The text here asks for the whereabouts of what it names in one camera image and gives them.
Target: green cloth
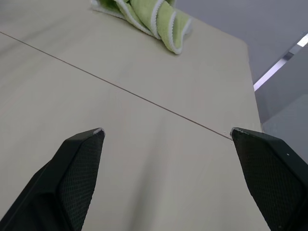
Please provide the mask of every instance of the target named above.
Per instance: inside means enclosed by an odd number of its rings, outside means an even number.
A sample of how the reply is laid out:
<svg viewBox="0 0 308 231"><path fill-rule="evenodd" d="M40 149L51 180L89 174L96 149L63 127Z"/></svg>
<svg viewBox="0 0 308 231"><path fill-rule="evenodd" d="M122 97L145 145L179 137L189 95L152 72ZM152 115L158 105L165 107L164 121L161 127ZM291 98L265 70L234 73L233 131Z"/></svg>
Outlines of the green cloth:
<svg viewBox="0 0 308 231"><path fill-rule="evenodd" d="M127 20L144 33L161 39L175 54L182 53L191 19L173 6L176 0L91 0L94 10Z"/></svg>

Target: fluorescent light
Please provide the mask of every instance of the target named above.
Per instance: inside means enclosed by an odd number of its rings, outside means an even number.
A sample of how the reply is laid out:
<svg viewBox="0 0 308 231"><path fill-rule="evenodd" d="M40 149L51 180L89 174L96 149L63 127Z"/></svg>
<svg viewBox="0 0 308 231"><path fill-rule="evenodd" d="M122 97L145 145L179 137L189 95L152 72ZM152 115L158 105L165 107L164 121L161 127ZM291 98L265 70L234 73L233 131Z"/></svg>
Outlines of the fluorescent light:
<svg viewBox="0 0 308 231"><path fill-rule="evenodd" d="M287 61L285 59L280 59L267 73L264 74L255 84L255 91L258 90L266 81L269 80L272 75L274 75Z"/></svg>
<svg viewBox="0 0 308 231"><path fill-rule="evenodd" d="M301 47L305 47L308 43L308 34L306 34L297 44Z"/></svg>

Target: gray wall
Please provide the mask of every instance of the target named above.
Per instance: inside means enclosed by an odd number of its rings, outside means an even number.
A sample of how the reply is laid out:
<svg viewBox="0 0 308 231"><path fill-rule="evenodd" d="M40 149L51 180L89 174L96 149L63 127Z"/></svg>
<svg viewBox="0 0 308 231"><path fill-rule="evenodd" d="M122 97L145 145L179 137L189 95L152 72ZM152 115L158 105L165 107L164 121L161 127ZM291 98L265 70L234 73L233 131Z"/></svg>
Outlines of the gray wall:
<svg viewBox="0 0 308 231"><path fill-rule="evenodd" d="M177 7L244 40L254 83L308 31L308 0L178 0Z"/></svg>
<svg viewBox="0 0 308 231"><path fill-rule="evenodd" d="M256 91L264 131L308 161L308 47Z"/></svg>

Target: white cloth edge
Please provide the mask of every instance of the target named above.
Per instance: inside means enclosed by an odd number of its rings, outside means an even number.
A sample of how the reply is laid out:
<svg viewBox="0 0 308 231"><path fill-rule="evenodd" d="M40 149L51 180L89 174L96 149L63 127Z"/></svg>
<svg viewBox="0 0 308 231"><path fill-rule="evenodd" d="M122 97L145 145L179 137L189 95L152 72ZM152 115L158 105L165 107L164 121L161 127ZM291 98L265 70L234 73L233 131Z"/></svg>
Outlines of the white cloth edge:
<svg viewBox="0 0 308 231"><path fill-rule="evenodd" d="M103 13L112 15L114 17L121 18L121 19L125 20L125 17L124 17L123 14L107 10L106 8L102 7L101 4L97 0L91 0L91 8L94 11L103 12Z"/></svg>
<svg viewBox="0 0 308 231"><path fill-rule="evenodd" d="M158 0L153 8L152 15L151 15L151 31L154 34L155 38L161 39L157 32L157 26L156 26L156 19L157 19L157 14L158 10L161 7L165 0Z"/></svg>
<svg viewBox="0 0 308 231"><path fill-rule="evenodd" d="M172 49L172 51L175 53L175 54L181 54L182 53L182 50L183 50L183 38L184 38L184 35L189 33L190 31L190 26L191 26L191 23L192 23L192 19L189 18L186 22L186 25L185 27L183 28L182 30L182 34L181 34L181 45L180 45L180 48L176 48L175 45L174 45L174 42L173 42L173 24L174 24L174 20L175 20L175 17L177 16L177 12L174 11L173 14L171 15L171 18L170 18L170 21L169 21L169 26L168 26L168 39L169 39L169 44L170 44L170 47Z"/></svg>

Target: beige tabletop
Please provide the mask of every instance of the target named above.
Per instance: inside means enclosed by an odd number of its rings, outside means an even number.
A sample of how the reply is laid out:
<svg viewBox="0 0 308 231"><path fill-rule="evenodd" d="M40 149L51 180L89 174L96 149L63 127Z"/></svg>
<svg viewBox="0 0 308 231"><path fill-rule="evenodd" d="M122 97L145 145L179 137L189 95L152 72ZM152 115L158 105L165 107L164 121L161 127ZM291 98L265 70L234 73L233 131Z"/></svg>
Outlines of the beige tabletop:
<svg viewBox="0 0 308 231"><path fill-rule="evenodd" d="M84 231L268 231L228 139L260 130L246 45L194 20L175 56L89 6L0 4L0 217L63 140L103 127Z"/></svg>

